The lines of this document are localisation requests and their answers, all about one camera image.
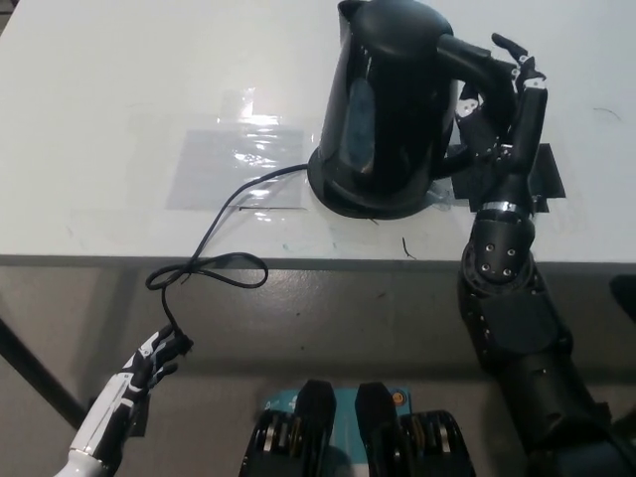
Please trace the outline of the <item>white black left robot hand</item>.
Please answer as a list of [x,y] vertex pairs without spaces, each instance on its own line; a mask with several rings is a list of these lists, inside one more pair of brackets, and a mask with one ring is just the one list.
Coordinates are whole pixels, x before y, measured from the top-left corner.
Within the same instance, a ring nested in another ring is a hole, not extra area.
[[121,453],[133,422],[151,390],[174,373],[175,359],[193,341],[168,325],[148,338],[109,379],[85,417],[71,449],[105,465]]

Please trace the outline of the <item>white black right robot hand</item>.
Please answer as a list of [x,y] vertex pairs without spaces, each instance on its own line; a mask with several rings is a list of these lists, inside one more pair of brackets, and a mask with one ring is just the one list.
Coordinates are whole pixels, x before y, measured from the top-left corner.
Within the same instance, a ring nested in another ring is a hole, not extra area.
[[530,175],[545,122],[547,77],[525,47],[499,33],[491,39],[512,59],[502,62],[481,49],[470,54],[479,78],[464,81],[456,124],[466,152],[486,170],[480,207],[508,205],[530,215],[535,208]]

